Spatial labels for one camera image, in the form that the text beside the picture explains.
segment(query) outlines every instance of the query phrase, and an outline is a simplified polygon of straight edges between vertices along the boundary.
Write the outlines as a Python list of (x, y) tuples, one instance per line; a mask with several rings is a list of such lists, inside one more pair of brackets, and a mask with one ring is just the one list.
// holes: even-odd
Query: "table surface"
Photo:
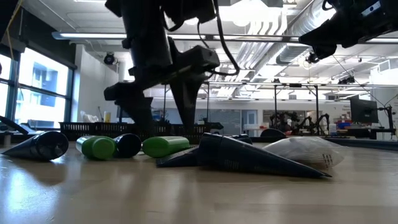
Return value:
[(398, 154), (351, 148), (313, 180), (157, 169), (145, 155), (53, 162), (0, 156), (0, 223), (398, 223)]

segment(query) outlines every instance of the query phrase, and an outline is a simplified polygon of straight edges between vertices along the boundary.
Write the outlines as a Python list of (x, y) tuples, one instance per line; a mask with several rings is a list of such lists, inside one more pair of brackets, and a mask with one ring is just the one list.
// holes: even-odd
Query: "plastic bag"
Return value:
[(293, 137), (262, 149), (313, 168), (329, 169), (343, 161), (347, 147), (318, 137)]
[(83, 119), (84, 123), (95, 123), (95, 122), (99, 121), (97, 116), (86, 114), (86, 112), (84, 112), (84, 111), (80, 112), (80, 116)]

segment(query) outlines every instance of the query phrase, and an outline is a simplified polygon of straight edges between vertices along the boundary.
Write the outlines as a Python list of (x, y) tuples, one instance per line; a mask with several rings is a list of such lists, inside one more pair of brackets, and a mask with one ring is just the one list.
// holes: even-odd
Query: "green cylinder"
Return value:
[(180, 136), (152, 137), (142, 143), (142, 151), (153, 158), (165, 157), (189, 147), (189, 140)]
[(83, 136), (77, 139), (76, 149), (89, 159), (107, 160), (116, 152), (116, 143), (105, 136)]

